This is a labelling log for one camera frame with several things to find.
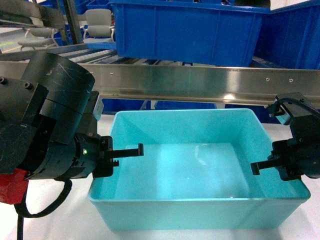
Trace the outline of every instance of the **white table surface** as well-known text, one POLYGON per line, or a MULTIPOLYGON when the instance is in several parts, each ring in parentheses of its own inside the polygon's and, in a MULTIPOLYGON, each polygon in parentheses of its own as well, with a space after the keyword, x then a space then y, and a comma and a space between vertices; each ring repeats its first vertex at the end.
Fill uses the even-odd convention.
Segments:
MULTIPOLYGON (((114 117, 103 115, 98 133, 108 135, 114 117)), ((287 126, 264 124, 273 141, 291 137, 287 126)), ((72 191, 53 213, 24 220, 25 240, 320 240, 320 179, 303 177, 311 198, 275 229, 219 230, 150 230, 114 231, 108 229, 87 194, 92 182, 72 180, 72 191)), ((29 183, 27 206, 37 213, 59 195, 63 183, 54 180, 32 180, 29 183)), ((13 205, 0 203, 0 240, 15 240, 17 214, 13 205)))

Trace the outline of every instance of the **screw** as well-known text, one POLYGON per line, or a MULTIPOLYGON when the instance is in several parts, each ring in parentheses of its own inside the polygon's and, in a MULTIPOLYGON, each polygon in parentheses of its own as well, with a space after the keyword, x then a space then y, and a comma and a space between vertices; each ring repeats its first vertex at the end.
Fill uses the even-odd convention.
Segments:
POLYGON ((28 89, 28 90, 31 90, 31 89, 33 88, 33 85, 32 85, 30 82, 26 82, 26 83, 24 84, 24 88, 25 88, 25 89, 28 89))
POLYGON ((8 83, 8 79, 6 79, 5 77, 0 77, 0 84, 2 85, 6 85, 8 83))

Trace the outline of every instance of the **red component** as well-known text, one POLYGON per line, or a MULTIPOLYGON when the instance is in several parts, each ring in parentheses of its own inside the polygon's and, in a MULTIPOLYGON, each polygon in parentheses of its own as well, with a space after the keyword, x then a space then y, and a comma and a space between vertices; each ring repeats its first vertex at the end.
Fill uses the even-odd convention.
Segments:
POLYGON ((0 174, 0 202, 20 204, 29 181, 24 180, 27 171, 16 168, 12 174, 0 174))

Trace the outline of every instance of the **cable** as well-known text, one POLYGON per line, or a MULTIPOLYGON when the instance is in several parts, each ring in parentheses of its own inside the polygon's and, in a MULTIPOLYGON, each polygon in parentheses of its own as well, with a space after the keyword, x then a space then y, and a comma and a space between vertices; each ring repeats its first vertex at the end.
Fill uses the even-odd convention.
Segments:
POLYGON ((16 240, 24 240, 24 217, 18 214, 18 223, 16 227, 16 240))
POLYGON ((63 190, 61 191, 60 195, 57 197, 56 200, 53 201, 49 206, 47 206, 44 210, 41 212, 31 214, 28 211, 27 204, 26 204, 26 198, 27 198, 27 191, 25 191, 22 201, 19 204, 15 204, 14 208, 18 215, 21 215, 24 218, 41 218, 44 216, 47 216, 48 214, 52 213, 54 210, 56 210, 67 198, 68 194, 71 191, 72 188, 72 181, 70 179, 64 179, 64 180, 57 180, 64 182, 63 190))
POLYGON ((280 100, 278 100, 276 102, 276 104, 279 104, 279 106, 284 103, 292 103, 296 106, 299 106, 300 108, 308 111, 309 113, 313 114, 316 118, 318 118, 320 120, 320 113, 315 108, 309 106, 308 104, 305 104, 301 100, 297 100, 297 99, 290 98, 290 97, 285 97, 285 98, 281 98, 280 100))

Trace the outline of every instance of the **robotic arm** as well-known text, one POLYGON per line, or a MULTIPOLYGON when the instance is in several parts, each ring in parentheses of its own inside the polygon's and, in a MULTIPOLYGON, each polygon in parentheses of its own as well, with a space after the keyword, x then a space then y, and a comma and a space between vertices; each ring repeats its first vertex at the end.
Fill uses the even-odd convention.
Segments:
POLYGON ((35 54, 21 80, 0 78, 0 202, 15 204, 19 215, 43 217, 67 197, 70 179, 109 177, 119 166, 114 158, 144 154, 142 144, 113 150, 112 137, 97 134, 103 103, 94 82, 81 66, 46 52, 35 54), (38 214, 25 204, 34 179, 65 182, 50 209, 38 214))
POLYGON ((276 167, 283 181, 320 178, 320 113, 301 93, 280 94, 268 107, 271 117, 290 125, 292 138, 275 141, 268 160, 251 163, 252 173, 276 167))

